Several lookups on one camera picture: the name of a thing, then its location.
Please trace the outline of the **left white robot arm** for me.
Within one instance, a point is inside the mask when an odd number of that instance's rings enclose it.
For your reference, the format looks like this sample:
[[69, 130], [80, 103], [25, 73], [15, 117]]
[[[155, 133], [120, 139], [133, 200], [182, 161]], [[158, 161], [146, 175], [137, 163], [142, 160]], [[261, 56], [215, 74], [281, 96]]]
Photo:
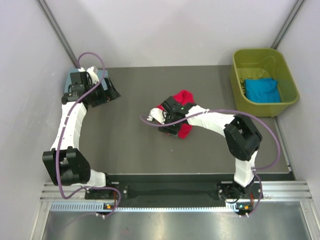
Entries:
[[106, 104], [120, 97], [107, 70], [72, 68], [67, 75], [61, 98], [61, 119], [50, 150], [43, 152], [42, 161], [52, 183], [63, 199], [70, 199], [63, 188], [75, 186], [81, 190], [96, 190], [102, 198], [114, 191], [108, 174], [95, 171], [80, 151], [80, 137], [89, 108]]

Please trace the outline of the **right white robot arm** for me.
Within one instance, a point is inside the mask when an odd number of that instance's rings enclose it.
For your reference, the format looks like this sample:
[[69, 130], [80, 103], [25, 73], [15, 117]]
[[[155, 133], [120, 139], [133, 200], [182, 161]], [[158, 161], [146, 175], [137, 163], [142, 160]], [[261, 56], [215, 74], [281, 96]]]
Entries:
[[158, 128], [160, 132], [172, 136], [178, 136], [183, 124], [201, 127], [223, 136], [228, 150], [235, 157], [235, 173], [231, 187], [224, 188], [220, 197], [224, 200], [239, 200], [251, 193], [255, 179], [252, 168], [255, 167], [262, 135], [250, 117], [210, 112], [192, 102], [181, 104], [172, 96], [160, 107], [153, 108], [149, 117], [161, 125], [180, 120], [177, 124]]

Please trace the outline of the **red t shirt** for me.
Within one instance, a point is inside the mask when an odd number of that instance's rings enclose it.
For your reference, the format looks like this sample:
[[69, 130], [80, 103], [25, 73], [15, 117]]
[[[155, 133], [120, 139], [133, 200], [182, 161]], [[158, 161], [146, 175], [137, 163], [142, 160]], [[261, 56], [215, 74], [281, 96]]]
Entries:
[[[191, 107], [194, 107], [195, 105], [193, 94], [187, 90], [181, 90], [179, 93], [168, 97], [164, 102], [158, 105], [157, 108], [166, 112], [164, 124], [169, 124], [185, 118]], [[193, 127], [188, 124], [188, 134], [192, 128]]]

